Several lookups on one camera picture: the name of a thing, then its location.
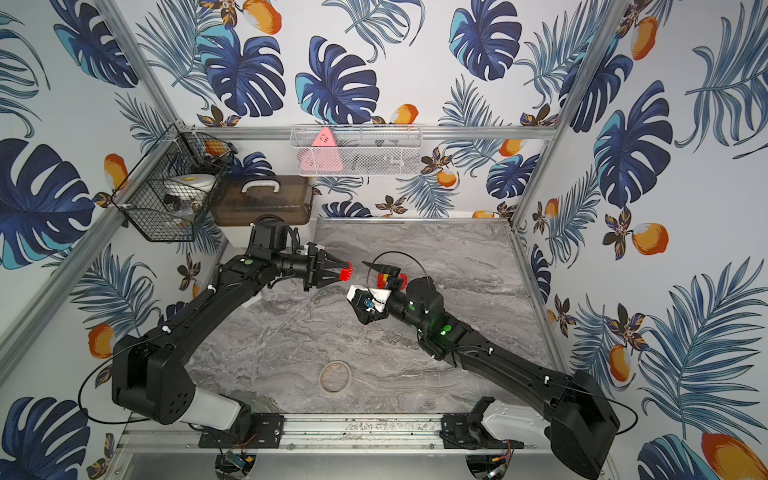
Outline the red 2x2 lego brick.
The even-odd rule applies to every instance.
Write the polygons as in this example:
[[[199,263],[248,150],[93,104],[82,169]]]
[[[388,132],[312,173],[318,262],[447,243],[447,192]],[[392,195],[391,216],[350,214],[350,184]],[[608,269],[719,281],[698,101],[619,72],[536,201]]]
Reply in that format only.
[[[348,266],[346,268],[343,268],[341,270],[341,272],[340,272],[339,279],[342,282],[347,282],[347,281],[349,281],[352,278],[353,273],[354,273],[354,268],[353,267]]]

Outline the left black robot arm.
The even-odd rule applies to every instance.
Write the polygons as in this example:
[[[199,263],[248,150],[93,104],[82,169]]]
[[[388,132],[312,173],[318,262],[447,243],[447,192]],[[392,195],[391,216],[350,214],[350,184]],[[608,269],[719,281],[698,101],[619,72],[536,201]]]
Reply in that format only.
[[[141,337],[120,339],[111,367],[114,404],[162,425],[183,422],[243,433],[249,407],[197,386],[186,365],[232,312],[263,289],[288,279],[309,291],[351,278],[349,262],[298,239],[297,230],[277,217],[258,219],[245,252],[220,265],[203,293]]]

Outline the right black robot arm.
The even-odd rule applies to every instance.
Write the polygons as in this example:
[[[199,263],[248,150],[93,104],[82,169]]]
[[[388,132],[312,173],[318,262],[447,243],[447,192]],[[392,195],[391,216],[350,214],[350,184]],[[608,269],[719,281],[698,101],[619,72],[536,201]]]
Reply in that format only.
[[[555,371],[492,342],[450,314],[427,277],[404,291],[373,289],[375,308],[415,328],[420,348],[438,361],[477,374],[524,401],[549,425],[555,457],[574,473],[596,479],[618,434],[620,421],[588,373]]]

